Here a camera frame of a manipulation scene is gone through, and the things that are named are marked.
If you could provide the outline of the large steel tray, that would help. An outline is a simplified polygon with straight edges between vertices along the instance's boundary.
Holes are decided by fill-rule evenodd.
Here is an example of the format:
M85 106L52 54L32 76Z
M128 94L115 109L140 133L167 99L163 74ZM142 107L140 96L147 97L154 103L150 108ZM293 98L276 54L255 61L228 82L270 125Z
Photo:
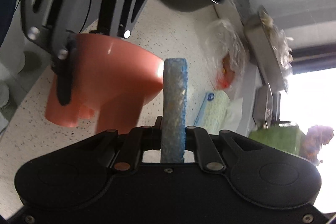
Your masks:
M292 74L291 49L284 30L278 29L264 6L259 6L244 24L249 44L263 83L274 93L288 91L288 76Z

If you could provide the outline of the green flower pot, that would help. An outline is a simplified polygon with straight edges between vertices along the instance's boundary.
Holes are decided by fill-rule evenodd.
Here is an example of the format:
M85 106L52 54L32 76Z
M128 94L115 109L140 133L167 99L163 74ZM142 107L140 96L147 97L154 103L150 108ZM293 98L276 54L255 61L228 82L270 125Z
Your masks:
M299 155L305 137L298 126L272 126L249 134L252 140L294 155Z

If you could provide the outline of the coral footed bowl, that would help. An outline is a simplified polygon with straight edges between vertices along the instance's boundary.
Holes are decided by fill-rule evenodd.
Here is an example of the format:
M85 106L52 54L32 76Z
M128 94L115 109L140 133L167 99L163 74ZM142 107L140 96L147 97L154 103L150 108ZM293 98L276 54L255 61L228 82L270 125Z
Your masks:
M164 62L155 54L118 38L101 34L76 35L71 100L62 106L55 75L45 118L63 127L77 127L80 119L98 113L96 132L127 134L144 105L163 88Z

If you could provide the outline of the clear plastic bag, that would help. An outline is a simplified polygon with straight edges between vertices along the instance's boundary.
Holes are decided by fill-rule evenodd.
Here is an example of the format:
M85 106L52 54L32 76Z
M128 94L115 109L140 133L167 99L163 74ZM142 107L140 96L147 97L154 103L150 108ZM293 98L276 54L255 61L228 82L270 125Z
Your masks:
M206 31L202 50L210 81L216 90L228 90L242 80L248 53L229 20L218 19Z

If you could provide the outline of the blue patterned sponge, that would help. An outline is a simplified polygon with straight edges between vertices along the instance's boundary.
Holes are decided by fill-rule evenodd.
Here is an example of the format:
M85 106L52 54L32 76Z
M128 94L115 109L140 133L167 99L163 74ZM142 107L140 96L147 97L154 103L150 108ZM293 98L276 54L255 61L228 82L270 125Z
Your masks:
M186 59L166 59L163 70L162 163L184 162L187 81Z

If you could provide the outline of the steel steamer pot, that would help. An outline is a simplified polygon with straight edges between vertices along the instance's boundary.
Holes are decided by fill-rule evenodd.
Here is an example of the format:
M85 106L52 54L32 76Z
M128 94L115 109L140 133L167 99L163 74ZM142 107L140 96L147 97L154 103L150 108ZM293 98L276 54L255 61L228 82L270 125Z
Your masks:
M252 15L251 5L249 0L232 0L233 4L238 11L240 20L244 24Z

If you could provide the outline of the dried orange flowers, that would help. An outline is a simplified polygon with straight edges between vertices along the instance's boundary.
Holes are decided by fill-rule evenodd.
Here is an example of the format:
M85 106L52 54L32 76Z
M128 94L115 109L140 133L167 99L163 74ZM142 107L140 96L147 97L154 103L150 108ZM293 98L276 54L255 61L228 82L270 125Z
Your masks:
M334 137L334 130L327 126L315 125L308 129L308 132L301 139L299 155L314 165L318 166L320 161L317 155L323 145L328 145Z

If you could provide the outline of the small steel tray left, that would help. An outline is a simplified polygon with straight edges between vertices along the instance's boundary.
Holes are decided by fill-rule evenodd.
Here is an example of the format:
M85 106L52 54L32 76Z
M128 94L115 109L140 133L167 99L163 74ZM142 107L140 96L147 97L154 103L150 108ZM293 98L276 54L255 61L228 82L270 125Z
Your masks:
M257 89L252 117L257 128L270 128L280 117L281 94L272 92L270 84Z

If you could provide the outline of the tissue pack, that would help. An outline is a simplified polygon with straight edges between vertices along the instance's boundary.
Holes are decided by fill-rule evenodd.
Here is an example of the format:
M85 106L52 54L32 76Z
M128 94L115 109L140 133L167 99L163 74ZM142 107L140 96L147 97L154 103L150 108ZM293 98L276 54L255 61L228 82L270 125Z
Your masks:
M242 119L243 99L230 100L223 90L208 92L194 126L218 135L221 130L236 131Z

